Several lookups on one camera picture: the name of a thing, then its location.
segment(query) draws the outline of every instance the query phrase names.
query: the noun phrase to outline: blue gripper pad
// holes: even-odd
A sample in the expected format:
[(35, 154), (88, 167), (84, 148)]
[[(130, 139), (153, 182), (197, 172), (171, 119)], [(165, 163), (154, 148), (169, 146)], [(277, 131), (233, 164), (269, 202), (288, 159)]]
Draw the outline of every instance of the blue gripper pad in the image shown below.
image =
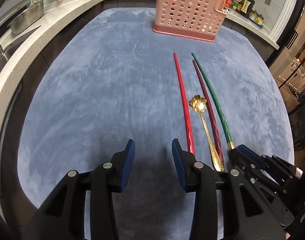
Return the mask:
[(186, 170), (185, 170), (184, 163), (181, 159), (179, 149), (176, 145), (175, 140), (172, 141), (171, 151), (172, 151), (172, 155), (173, 155), (173, 158), (174, 158), (175, 167), (176, 167), (176, 170), (177, 170), (179, 184), (181, 185), (181, 187), (184, 190), (186, 190), (186, 188), (187, 188)]
[(245, 156), (247, 156), (249, 159), (251, 159), (255, 164), (257, 164), (258, 168), (261, 170), (265, 170), (266, 169), (266, 164), (265, 161), (263, 160), (263, 158), (261, 156), (259, 156), (257, 153), (255, 153), (254, 151), (250, 150), (248, 147), (246, 147), (245, 145), (239, 145), (238, 146), (238, 151), (240, 151), (242, 154), (244, 154)]
[(127, 151), (126, 158), (125, 158), (125, 161), (120, 170), (120, 182), (119, 182), (120, 192), (122, 192), (128, 184), (131, 167), (134, 162), (135, 150), (136, 150), (136, 147), (135, 147), (134, 140), (130, 139), (128, 141), (126, 149), (125, 149), (125, 151)]

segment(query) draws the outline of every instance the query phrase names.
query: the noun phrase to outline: dark red chopstick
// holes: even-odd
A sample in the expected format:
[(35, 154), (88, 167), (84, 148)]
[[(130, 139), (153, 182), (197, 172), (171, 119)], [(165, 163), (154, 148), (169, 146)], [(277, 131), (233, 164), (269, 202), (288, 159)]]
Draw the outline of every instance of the dark red chopstick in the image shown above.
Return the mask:
[(174, 59), (175, 59), (177, 76), (178, 76), (178, 81), (179, 81), (181, 100), (183, 102), (188, 151), (191, 152), (193, 155), (195, 155), (192, 124), (190, 122), (190, 115), (189, 115), (188, 103), (187, 103), (187, 98), (186, 98), (185, 86), (184, 86), (184, 82), (183, 82), (183, 77), (181, 76), (181, 71), (180, 71), (180, 66), (179, 66), (179, 62), (177, 59), (177, 55), (175, 52), (174, 52)]
[(211, 107), (211, 102), (209, 100), (209, 96), (208, 96), (205, 84), (203, 82), (202, 75), (200, 75), (198, 66), (197, 66), (197, 64), (194, 60), (193, 60), (193, 64), (194, 64), (194, 67), (195, 67), (195, 70), (196, 70), (196, 73), (197, 73), (197, 76), (198, 76), (198, 79), (199, 79), (199, 82), (200, 82), (200, 86), (202, 87), (204, 97), (206, 98), (206, 106), (207, 106), (207, 109), (208, 109), (209, 118), (211, 120), (211, 127), (212, 127), (213, 134), (214, 134), (216, 151), (217, 151), (217, 153), (219, 155), (219, 158), (220, 158), (220, 161), (223, 165), (224, 157), (223, 157), (223, 152), (221, 151), (221, 142), (220, 142), (220, 139), (219, 139), (219, 133), (218, 133), (218, 129), (217, 129), (215, 115), (214, 115), (214, 112), (213, 112), (212, 107)]

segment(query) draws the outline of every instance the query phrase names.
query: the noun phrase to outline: stainless steel strainer basket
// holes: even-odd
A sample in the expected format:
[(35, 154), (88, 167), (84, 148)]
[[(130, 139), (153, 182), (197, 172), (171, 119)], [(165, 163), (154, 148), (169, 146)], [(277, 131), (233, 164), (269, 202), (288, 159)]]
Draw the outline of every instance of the stainless steel strainer basket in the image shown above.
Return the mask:
[(39, 20), (43, 14), (44, 0), (41, 0), (40, 2), (35, 3), (33, 6), (30, 6), (28, 9), (24, 10), (15, 19), (13, 19), (9, 24), (10, 29), (14, 34), (17, 35)]

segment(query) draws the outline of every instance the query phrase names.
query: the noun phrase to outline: gray-blue table surface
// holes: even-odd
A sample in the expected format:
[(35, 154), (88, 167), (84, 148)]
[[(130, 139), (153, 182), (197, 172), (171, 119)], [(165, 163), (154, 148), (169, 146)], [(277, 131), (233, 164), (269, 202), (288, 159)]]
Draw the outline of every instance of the gray-blue table surface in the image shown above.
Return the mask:
[[(187, 150), (173, 52), (178, 55), (188, 100), (202, 95), (192, 64), (191, 52), (196, 54), (235, 145), (294, 162), (283, 99), (250, 42), (224, 26), (215, 43), (157, 34), (152, 30), (154, 16), (150, 8), (115, 8), (89, 22), (41, 81), (18, 152), (20, 184), (38, 208), (69, 170), (91, 171), (134, 139), (136, 155), (128, 186), (113, 195), (121, 240), (189, 239), (195, 194), (180, 187), (171, 154), (174, 138)], [(211, 103), (227, 165), (224, 132)], [(212, 167), (200, 116), (189, 111), (196, 159)], [(207, 112), (204, 116), (211, 128)], [(89, 239), (89, 195), (86, 201)], [(220, 215), (219, 238), (222, 233)]]

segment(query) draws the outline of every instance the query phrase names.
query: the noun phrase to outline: electrical outlet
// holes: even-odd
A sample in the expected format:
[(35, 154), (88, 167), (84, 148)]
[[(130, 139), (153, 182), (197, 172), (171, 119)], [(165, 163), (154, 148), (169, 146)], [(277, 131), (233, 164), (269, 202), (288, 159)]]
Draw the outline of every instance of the electrical outlet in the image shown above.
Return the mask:
[(270, 6), (272, 0), (265, 0), (265, 4), (267, 4), (268, 6)]

